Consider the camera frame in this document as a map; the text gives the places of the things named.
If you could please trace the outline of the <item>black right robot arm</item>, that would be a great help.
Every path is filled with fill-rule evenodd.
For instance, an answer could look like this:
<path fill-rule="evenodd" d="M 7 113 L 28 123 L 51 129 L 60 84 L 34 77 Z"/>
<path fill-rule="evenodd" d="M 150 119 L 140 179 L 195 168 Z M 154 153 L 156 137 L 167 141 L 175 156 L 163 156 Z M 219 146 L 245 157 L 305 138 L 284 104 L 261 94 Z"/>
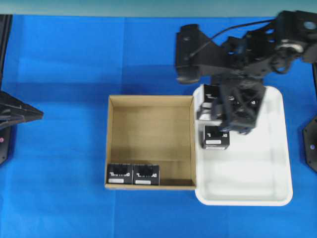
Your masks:
<path fill-rule="evenodd" d="M 229 56 L 229 70 L 212 78 L 219 97 L 211 115 L 221 121 L 219 130 L 248 134 L 265 96 L 263 78 L 271 72 L 286 74 L 298 58 L 316 63 L 317 15 L 282 11 L 242 38 L 228 37 L 221 47 Z"/>

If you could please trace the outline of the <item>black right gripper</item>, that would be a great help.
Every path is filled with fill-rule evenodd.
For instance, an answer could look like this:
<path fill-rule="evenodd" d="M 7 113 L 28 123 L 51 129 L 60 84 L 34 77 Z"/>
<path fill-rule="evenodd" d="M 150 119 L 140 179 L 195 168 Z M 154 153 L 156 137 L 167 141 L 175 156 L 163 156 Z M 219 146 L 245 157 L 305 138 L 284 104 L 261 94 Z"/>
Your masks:
<path fill-rule="evenodd" d="M 266 88 L 263 79 L 249 75 L 218 73 L 211 76 L 211 120 L 220 131 L 250 133 L 257 124 Z"/>

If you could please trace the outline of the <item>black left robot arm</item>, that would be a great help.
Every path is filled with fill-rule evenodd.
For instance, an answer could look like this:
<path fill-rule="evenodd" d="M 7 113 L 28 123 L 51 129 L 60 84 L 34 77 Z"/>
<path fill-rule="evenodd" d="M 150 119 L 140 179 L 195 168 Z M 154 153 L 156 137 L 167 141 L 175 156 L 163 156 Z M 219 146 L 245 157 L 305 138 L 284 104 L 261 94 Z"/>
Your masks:
<path fill-rule="evenodd" d="M 44 113 L 8 93 L 0 92 L 0 128 L 42 119 Z"/>

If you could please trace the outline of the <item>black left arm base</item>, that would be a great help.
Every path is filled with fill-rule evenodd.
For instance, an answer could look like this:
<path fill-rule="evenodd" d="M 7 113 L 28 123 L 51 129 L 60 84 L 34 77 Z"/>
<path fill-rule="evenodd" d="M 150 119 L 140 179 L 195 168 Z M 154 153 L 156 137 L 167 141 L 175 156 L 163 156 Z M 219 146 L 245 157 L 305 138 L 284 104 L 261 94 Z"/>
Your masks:
<path fill-rule="evenodd" d="M 0 130 L 0 164 L 3 164 L 8 157 L 11 127 Z"/>

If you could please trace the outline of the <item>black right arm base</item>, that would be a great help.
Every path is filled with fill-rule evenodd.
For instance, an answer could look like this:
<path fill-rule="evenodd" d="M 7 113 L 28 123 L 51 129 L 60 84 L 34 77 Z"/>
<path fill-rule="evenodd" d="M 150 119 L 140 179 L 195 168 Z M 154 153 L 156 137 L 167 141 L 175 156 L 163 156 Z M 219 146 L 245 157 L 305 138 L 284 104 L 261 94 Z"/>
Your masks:
<path fill-rule="evenodd" d="M 317 172 L 317 117 L 314 117 L 303 129 L 306 164 Z"/>

